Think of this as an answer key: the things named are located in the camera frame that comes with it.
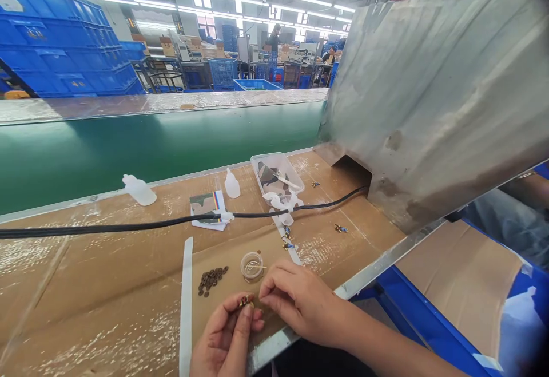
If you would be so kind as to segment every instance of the small round plastic container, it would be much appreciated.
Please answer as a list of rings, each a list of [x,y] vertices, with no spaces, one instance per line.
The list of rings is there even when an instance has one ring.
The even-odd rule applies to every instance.
[[[240,262],[240,271],[244,279],[249,283],[254,283],[263,275],[263,258],[256,252],[249,252]]]

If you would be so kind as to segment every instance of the label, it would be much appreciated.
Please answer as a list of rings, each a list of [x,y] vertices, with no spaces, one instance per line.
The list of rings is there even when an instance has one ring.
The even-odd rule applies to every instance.
[[[6,11],[23,12],[25,9],[18,0],[0,0],[0,7]]]

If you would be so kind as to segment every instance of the metal panel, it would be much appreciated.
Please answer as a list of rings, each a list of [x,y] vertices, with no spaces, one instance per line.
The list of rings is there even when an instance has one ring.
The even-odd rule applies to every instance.
[[[405,233],[549,157],[545,0],[408,0],[358,9],[316,148],[373,173]]]

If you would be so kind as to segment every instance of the white plastic strip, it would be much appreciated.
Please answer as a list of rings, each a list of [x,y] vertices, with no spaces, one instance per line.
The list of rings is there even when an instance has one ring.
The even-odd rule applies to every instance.
[[[274,208],[271,208],[269,210],[269,212],[274,212],[275,209]],[[279,234],[280,234],[280,237],[281,238],[284,238],[285,235],[286,235],[286,231],[284,230],[284,226],[282,225],[282,223],[280,222],[280,219],[278,216],[274,216],[273,217],[273,221],[274,221],[274,224],[276,225],[276,228],[278,229],[279,231]],[[288,239],[286,239],[286,242],[288,244],[291,244],[292,242]],[[297,251],[295,248],[288,248],[288,252],[290,253],[290,258],[292,259],[292,261],[298,265],[303,265],[301,263],[301,260],[299,259],[299,256],[297,255]]]
[[[501,367],[501,365],[499,364],[499,362],[495,358],[488,357],[488,356],[483,356],[480,353],[474,353],[473,357],[484,368],[493,368],[494,370],[498,370],[499,372],[503,372],[503,368]]]
[[[179,333],[179,377],[190,374],[192,342],[192,299],[193,299],[193,238],[185,241],[183,250],[183,274],[181,278],[181,320]]]

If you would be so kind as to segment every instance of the wire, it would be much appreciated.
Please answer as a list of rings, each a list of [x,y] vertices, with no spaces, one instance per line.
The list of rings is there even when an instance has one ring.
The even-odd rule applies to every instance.
[[[357,188],[346,196],[339,200],[333,201],[327,204],[316,205],[301,205],[294,207],[294,212],[303,209],[315,209],[333,207],[340,204],[343,201],[349,199],[356,193],[366,190],[367,186]],[[288,210],[273,211],[268,213],[233,213],[235,218],[265,218],[274,217],[282,214],[286,214]],[[195,216],[180,217],[172,220],[156,221],[153,223],[139,223],[139,224],[115,224],[115,225],[84,225],[78,227],[51,227],[51,228],[13,228],[13,229],[0,229],[0,239],[23,239],[23,238],[42,238],[42,237],[56,237],[65,235],[80,235],[80,234],[98,234],[107,232],[127,232],[127,231],[141,231],[156,228],[170,227],[172,225],[188,223],[195,220],[211,219],[212,214],[199,214]]]

